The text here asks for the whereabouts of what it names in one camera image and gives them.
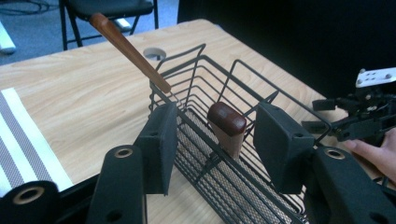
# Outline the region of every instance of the table surface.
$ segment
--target table surface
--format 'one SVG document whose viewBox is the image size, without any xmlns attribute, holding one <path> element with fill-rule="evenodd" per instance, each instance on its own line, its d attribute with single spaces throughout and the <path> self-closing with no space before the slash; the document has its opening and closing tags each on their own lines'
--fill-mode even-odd
<svg viewBox="0 0 396 224">
<path fill-rule="evenodd" d="M 167 55 L 206 43 L 204 54 L 227 69 L 241 59 L 306 105 L 322 98 L 209 21 L 127 38 L 140 52 Z M 0 90 L 6 88 L 15 88 L 73 183 L 98 174 L 105 154 L 132 144 L 148 120 L 149 80 L 108 42 L 1 66 Z M 174 168 L 169 195 L 148 195 L 148 222 L 222 221 Z"/>
</svg>

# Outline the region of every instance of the brush handle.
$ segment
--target brush handle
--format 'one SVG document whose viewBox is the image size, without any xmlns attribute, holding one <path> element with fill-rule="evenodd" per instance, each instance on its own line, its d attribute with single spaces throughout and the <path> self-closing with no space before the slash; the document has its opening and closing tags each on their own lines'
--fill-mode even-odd
<svg viewBox="0 0 396 224">
<path fill-rule="evenodd" d="M 223 102 L 210 106 L 207 119 L 223 149 L 232 158 L 239 158 L 247 127 L 246 119 Z"/>
<path fill-rule="evenodd" d="M 168 93 L 171 90 L 169 83 L 146 61 L 107 17 L 101 13 L 95 13 L 90 17 L 90 24 L 125 55 L 129 61 L 136 65 L 161 91 Z"/>
</svg>

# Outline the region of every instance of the black plastic part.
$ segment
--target black plastic part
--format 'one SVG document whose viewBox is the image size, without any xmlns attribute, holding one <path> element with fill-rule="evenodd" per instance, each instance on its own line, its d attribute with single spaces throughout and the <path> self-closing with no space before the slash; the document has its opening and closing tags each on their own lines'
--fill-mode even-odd
<svg viewBox="0 0 396 224">
<path fill-rule="evenodd" d="M 105 156 L 86 223 L 146 220 L 141 150 L 133 146 L 115 147 Z"/>
<path fill-rule="evenodd" d="M 142 149 L 146 194 L 168 194 L 177 150 L 176 118 L 176 103 L 158 106 L 134 142 Z"/>
<path fill-rule="evenodd" d="M 320 147 L 312 164 L 330 223 L 396 223 L 396 208 L 350 154 Z"/>
<path fill-rule="evenodd" d="M 98 177 L 95 175 L 61 192 L 62 214 L 57 224 L 85 223 Z"/>
<path fill-rule="evenodd" d="M 261 102 L 257 108 L 253 144 L 272 182 L 281 193 L 300 193 L 302 163 L 315 138 L 282 109 Z"/>
</svg>

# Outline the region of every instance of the wire basket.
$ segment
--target wire basket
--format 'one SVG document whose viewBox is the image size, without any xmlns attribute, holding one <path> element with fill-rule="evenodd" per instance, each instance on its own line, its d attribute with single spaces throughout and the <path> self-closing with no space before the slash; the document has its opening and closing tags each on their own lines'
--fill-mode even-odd
<svg viewBox="0 0 396 224">
<path fill-rule="evenodd" d="M 158 105 L 177 102 L 175 166 L 226 223 L 305 223 L 304 193 L 277 193 L 252 144 L 256 106 L 267 101 L 293 118 L 303 115 L 296 118 L 298 122 L 312 118 L 326 121 L 246 63 L 236 60 L 230 71 L 225 70 L 201 54 L 204 47 L 205 44 L 159 63 L 157 70 L 172 86 L 171 93 L 165 94 L 150 83 L 151 111 Z M 191 55 L 191 59 L 182 60 Z M 175 60 L 183 63 L 172 66 Z M 218 101 L 247 120 L 239 159 L 231 158 L 220 147 L 208 125 L 207 111 Z"/>
</svg>

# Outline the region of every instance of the black foam pad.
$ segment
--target black foam pad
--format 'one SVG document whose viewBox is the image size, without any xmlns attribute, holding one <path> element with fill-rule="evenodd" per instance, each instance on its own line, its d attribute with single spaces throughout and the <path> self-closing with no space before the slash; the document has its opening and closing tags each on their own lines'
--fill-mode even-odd
<svg viewBox="0 0 396 224">
<path fill-rule="evenodd" d="M 176 103 L 155 108 L 134 146 L 143 154 L 145 193 L 167 195 L 177 150 Z"/>
<path fill-rule="evenodd" d="M 259 103 L 253 144 L 279 192 L 300 193 L 302 162 L 312 152 L 314 142 L 314 136 L 285 111 Z"/>
</svg>

